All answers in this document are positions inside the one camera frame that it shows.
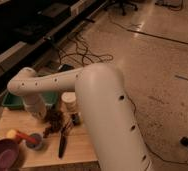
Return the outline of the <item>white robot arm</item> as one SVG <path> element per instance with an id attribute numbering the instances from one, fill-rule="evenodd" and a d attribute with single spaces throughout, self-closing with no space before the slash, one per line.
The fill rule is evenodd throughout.
<path id="1" fill-rule="evenodd" d="M 101 171 L 154 171 L 123 74 L 115 66 L 94 63 L 42 77 L 25 67 L 7 88 L 23 99 L 25 109 L 36 118 L 45 115 L 43 92 L 73 91 Z"/>

